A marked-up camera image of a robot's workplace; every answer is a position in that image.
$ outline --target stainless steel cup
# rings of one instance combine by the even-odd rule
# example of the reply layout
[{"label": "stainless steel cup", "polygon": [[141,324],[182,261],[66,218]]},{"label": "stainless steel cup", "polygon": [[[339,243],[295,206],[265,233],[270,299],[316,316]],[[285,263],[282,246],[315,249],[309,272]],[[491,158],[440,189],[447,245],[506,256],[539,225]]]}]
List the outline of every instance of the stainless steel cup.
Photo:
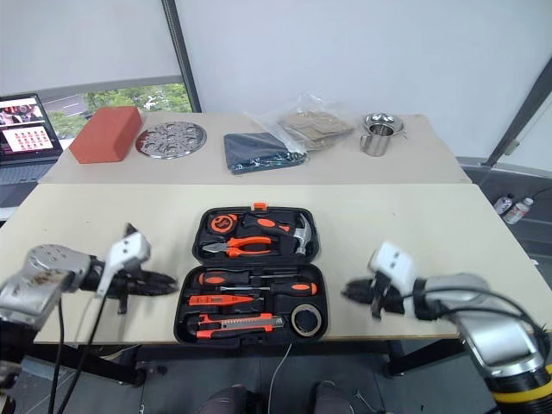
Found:
[{"label": "stainless steel cup", "polygon": [[367,134],[361,136],[361,151],[380,157],[386,153],[391,138],[403,134],[405,125],[395,115],[374,113],[364,118],[364,129]]}]

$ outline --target tool kit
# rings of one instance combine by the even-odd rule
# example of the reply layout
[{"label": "tool kit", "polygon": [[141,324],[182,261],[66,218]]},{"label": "tool kit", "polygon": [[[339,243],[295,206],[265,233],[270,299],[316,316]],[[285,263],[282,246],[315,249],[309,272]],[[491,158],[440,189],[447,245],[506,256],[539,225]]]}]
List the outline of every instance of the tool kit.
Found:
[{"label": "tool kit", "polygon": [[182,284],[174,335],[217,348],[319,339],[328,306],[311,264],[318,249],[308,210],[256,203],[206,211],[193,244],[202,266]]}]

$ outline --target laptop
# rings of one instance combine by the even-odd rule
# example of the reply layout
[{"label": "laptop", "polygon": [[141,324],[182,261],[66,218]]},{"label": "laptop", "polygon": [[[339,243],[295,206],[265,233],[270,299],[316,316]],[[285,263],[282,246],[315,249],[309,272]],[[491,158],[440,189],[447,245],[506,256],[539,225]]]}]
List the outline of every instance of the laptop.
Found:
[{"label": "laptop", "polygon": [[38,95],[0,97],[0,208],[19,205],[62,152]]}]

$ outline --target hammer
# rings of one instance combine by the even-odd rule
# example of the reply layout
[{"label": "hammer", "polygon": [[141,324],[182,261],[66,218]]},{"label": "hammer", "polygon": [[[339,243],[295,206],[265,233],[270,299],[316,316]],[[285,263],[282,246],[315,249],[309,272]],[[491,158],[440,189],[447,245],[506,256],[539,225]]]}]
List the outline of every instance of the hammer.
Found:
[{"label": "hammer", "polygon": [[252,214],[246,214],[243,217],[243,227],[259,227],[263,233],[267,235],[288,235],[299,240],[299,246],[295,254],[306,254],[306,245],[311,241],[312,229],[309,221],[304,214],[299,215],[303,228],[296,227],[293,229],[289,224],[283,224],[270,220],[269,218],[259,218]]}]

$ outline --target window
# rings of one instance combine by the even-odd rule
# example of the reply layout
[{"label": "window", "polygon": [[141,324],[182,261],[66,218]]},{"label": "window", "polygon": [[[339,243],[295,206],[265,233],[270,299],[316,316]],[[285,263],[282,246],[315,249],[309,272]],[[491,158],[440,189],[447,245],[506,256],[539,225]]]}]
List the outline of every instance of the window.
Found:
[{"label": "window", "polygon": [[42,102],[63,147],[103,106],[134,105],[140,110],[191,112],[190,100],[182,84],[137,86],[109,91],[86,92],[50,98]]}]

